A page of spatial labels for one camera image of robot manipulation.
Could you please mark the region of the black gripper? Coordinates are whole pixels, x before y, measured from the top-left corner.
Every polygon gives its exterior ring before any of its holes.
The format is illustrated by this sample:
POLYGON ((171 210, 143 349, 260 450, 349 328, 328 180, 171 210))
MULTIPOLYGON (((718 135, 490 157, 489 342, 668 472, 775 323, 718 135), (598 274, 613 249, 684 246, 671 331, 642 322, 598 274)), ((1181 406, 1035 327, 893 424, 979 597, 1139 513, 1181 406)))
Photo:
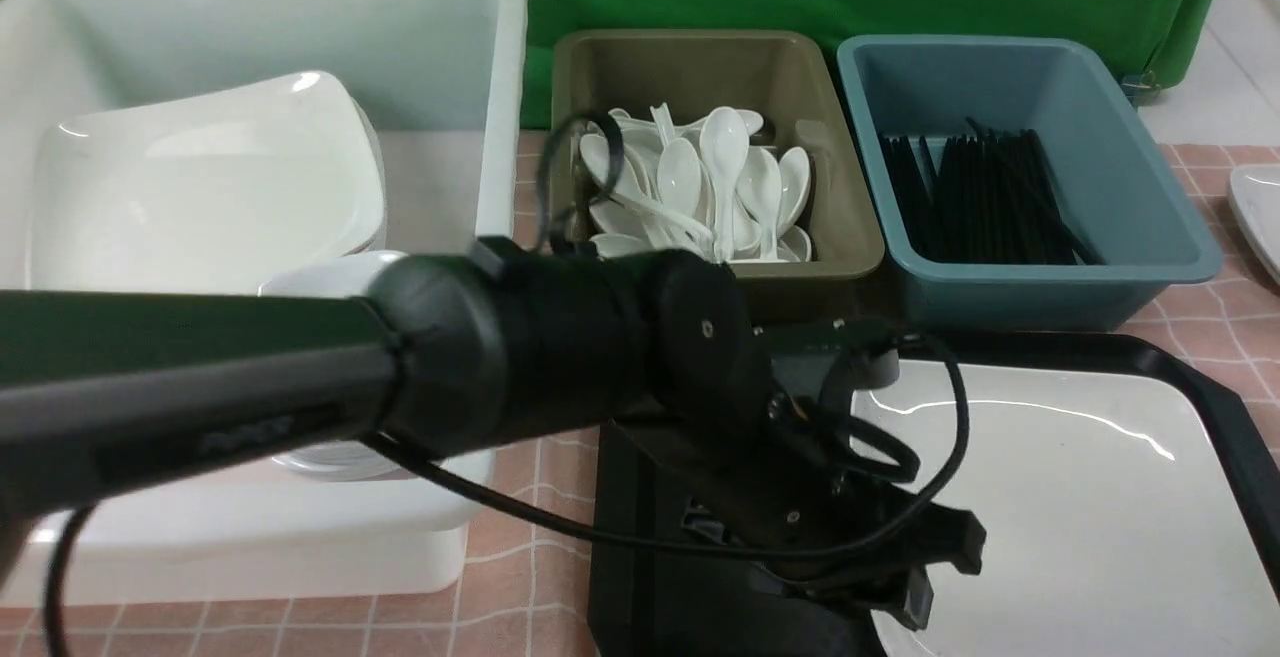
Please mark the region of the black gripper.
POLYGON ((893 384, 899 350, 924 343, 877 319, 771 327, 751 339, 771 361, 758 409, 649 412, 618 429, 691 496, 689 555, 759 564, 748 585, 762 594, 920 631, 934 603, 924 566, 980 574, 987 531, 934 505, 933 482, 906 491, 919 456, 855 418, 852 396, 893 384))

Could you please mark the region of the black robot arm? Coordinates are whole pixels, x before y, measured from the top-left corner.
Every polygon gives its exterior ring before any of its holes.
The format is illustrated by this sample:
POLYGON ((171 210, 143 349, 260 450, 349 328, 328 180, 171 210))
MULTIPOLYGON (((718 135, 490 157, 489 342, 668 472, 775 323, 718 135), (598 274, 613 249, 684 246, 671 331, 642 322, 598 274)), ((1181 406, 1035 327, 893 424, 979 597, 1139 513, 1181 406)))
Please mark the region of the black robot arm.
POLYGON ((3 293, 3 574, 67 514, 50 651, 95 508, 330 441, 566 537, 755 564, 833 613, 923 629, 925 569, 982 569, 978 517, 934 502, 970 439, 960 366, 883 321, 751 325, 730 268, 684 250, 602 260, 485 237, 406 256, 340 300, 3 293), (613 423, 719 535, 634 537, 456 476, 447 458, 613 423))

